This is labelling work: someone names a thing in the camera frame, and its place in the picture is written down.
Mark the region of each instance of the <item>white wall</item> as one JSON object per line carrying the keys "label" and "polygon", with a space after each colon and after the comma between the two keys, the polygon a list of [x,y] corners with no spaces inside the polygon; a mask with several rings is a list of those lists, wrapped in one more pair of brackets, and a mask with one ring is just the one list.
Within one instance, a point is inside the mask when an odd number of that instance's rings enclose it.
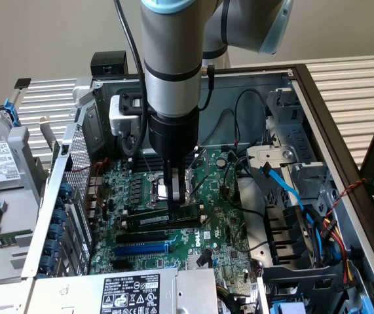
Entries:
{"label": "white wall", "polygon": [[[141,53],[140,0],[122,5]],[[112,0],[0,0],[0,104],[17,78],[89,75],[95,51],[123,49],[129,52]],[[374,54],[374,1],[295,0],[276,55],[229,53],[234,65]]]}

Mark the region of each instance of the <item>robotic arm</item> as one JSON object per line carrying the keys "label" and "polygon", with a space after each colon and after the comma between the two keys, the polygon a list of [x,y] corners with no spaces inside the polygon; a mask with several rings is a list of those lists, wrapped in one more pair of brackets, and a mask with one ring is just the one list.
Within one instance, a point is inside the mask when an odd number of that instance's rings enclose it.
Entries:
{"label": "robotic arm", "polygon": [[202,64],[227,45],[276,52],[293,0],[141,0],[149,140],[164,160],[168,205],[185,202],[185,160],[198,141]]}

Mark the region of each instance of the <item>chip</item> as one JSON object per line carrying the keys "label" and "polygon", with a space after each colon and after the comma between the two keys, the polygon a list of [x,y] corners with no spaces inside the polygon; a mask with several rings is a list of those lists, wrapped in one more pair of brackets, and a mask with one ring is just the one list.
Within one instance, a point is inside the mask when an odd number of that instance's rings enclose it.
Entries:
{"label": "chip", "polygon": [[231,251],[231,258],[238,258],[238,253],[236,251]]}

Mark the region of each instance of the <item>blue pcie slot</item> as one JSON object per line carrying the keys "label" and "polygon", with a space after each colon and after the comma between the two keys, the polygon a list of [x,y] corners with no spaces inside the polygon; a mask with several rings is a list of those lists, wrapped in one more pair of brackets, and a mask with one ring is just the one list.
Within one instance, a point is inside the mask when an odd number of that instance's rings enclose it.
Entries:
{"label": "blue pcie slot", "polygon": [[168,254],[169,244],[167,243],[144,243],[125,247],[116,247],[115,256],[140,255],[140,254]]}

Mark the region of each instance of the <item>black box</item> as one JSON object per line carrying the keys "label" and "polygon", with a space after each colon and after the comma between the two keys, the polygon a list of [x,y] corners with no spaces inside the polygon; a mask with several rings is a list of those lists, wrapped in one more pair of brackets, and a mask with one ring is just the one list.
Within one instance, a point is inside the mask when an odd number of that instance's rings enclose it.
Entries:
{"label": "black box", "polygon": [[94,78],[127,75],[125,50],[95,52],[90,61],[90,72]]}

